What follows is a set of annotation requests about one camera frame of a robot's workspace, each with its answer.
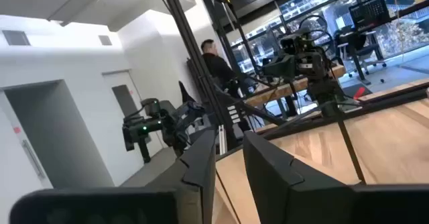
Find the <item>black metal frame post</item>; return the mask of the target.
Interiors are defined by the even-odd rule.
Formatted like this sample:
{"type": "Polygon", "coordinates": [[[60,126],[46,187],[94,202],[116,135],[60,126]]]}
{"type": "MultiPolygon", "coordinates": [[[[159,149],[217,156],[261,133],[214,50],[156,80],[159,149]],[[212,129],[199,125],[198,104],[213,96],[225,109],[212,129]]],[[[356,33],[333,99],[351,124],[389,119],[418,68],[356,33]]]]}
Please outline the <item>black metal frame post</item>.
{"type": "Polygon", "coordinates": [[[217,98],[217,92],[215,90],[214,83],[209,75],[208,68],[206,67],[206,64],[202,58],[200,49],[198,48],[194,34],[191,30],[188,20],[186,19],[182,6],[179,0],[166,0],[166,2],[170,9],[170,13],[176,22],[190,59],[198,73],[198,80],[204,91],[205,99],[208,101],[211,110],[214,112],[217,123],[219,125],[224,125],[225,135],[228,143],[227,149],[235,149],[239,147],[239,142],[237,141],[234,133],[231,116],[229,115],[226,106],[223,105],[217,98]]]}

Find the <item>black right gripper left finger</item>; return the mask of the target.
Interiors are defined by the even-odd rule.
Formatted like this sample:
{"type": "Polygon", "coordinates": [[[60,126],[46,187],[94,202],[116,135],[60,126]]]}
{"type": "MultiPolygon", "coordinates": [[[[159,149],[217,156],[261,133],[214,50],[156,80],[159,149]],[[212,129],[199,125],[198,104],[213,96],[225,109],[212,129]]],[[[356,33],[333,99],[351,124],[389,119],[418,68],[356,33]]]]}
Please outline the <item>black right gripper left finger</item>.
{"type": "Polygon", "coordinates": [[[9,224],[211,224],[215,131],[139,187],[45,189],[21,197],[9,224]]]}

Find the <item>wooden desk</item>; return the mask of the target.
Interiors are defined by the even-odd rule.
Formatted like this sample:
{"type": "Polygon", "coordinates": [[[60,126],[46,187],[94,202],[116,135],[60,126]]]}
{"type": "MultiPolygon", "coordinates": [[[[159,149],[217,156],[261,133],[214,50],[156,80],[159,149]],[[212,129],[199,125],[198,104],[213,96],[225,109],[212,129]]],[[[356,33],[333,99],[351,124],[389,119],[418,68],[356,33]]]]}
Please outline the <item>wooden desk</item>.
{"type": "MultiPolygon", "coordinates": [[[[295,80],[293,85],[296,92],[306,90],[308,88],[308,79],[301,78],[299,80],[295,80]]],[[[282,83],[280,86],[274,87],[272,89],[265,85],[259,85],[256,88],[254,95],[248,99],[245,99],[243,102],[256,107],[269,101],[278,100],[282,97],[287,97],[290,95],[293,95],[293,92],[289,83],[282,83]]]]}

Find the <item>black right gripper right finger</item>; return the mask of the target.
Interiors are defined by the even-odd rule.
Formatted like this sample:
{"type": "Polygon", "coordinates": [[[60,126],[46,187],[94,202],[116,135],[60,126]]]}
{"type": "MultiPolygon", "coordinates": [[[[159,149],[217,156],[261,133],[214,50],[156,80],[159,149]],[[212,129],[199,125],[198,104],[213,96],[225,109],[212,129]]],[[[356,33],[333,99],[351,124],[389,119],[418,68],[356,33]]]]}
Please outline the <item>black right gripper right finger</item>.
{"type": "Polygon", "coordinates": [[[261,224],[429,224],[429,184],[344,184],[252,131],[243,157],[261,224]]]}

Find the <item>person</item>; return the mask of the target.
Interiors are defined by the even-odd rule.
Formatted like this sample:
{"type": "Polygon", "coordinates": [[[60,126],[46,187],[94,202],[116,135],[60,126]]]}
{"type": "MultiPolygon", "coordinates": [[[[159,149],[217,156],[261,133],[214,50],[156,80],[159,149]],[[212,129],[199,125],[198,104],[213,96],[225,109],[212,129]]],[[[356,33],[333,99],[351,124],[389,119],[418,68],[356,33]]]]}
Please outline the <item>person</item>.
{"type": "Polygon", "coordinates": [[[236,83],[237,75],[229,67],[226,61],[219,56],[216,44],[212,39],[204,40],[201,45],[202,57],[213,78],[218,78],[223,90],[234,98],[240,98],[239,84],[236,83]]]}

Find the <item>white door with dark window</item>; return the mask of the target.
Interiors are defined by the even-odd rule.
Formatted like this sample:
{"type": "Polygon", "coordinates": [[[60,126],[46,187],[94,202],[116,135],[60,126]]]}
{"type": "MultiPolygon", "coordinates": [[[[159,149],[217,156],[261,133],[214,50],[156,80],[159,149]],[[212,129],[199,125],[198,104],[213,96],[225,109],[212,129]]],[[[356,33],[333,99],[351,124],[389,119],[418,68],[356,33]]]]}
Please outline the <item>white door with dark window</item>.
{"type": "MultiPolygon", "coordinates": [[[[140,94],[129,71],[104,73],[103,78],[118,102],[123,115],[120,122],[123,123],[124,117],[141,108],[140,94]]],[[[151,132],[147,136],[145,146],[150,157],[153,157],[164,148],[157,132],[151,132]]]]}

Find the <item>black office chair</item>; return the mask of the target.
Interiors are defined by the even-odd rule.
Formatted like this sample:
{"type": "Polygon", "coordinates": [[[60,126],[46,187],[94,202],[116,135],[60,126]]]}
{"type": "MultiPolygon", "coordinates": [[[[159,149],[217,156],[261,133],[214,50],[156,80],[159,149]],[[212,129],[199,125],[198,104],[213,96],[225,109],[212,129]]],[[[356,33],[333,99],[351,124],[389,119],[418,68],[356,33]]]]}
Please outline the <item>black office chair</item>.
{"type": "Polygon", "coordinates": [[[366,31],[363,33],[354,32],[350,25],[345,26],[334,33],[335,54],[343,63],[351,61],[355,69],[348,70],[347,74],[351,78],[353,72],[358,74],[357,78],[364,84],[371,83],[365,78],[369,75],[368,66],[386,67],[385,59],[381,53],[380,45],[375,37],[376,31],[366,31]]]}

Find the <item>black computer monitor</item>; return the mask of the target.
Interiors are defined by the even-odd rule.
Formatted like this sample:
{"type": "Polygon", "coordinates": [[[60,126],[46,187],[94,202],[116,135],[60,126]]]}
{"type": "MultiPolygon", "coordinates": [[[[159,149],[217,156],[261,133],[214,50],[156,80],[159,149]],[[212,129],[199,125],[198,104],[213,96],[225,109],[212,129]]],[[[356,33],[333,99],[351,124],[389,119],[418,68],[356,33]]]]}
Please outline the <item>black computer monitor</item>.
{"type": "Polygon", "coordinates": [[[379,25],[390,19],[385,0],[366,0],[349,7],[349,13],[357,31],[379,25]]]}

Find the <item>black table edge frame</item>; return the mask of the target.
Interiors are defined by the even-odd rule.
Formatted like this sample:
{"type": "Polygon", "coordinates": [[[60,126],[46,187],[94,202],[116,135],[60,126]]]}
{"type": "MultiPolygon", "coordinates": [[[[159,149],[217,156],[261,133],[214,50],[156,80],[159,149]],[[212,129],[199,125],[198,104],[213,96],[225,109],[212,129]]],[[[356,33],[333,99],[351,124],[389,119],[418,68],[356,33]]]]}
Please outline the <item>black table edge frame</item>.
{"type": "MultiPolygon", "coordinates": [[[[341,117],[343,120],[352,119],[354,117],[360,117],[376,111],[381,111],[391,107],[397,107],[406,103],[422,100],[426,98],[426,89],[429,88],[429,78],[424,80],[418,80],[405,85],[401,85],[399,90],[389,90],[388,93],[382,94],[381,96],[373,97],[360,109],[353,109],[347,113],[342,113],[341,117]]],[[[307,131],[317,127],[322,127],[336,122],[336,117],[310,117],[303,120],[295,121],[291,125],[287,125],[278,130],[278,127],[271,127],[263,131],[257,132],[265,139],[271,140],[279,137],[291,135],[293,133],[299,133],[301,131],[307,131]]]]}

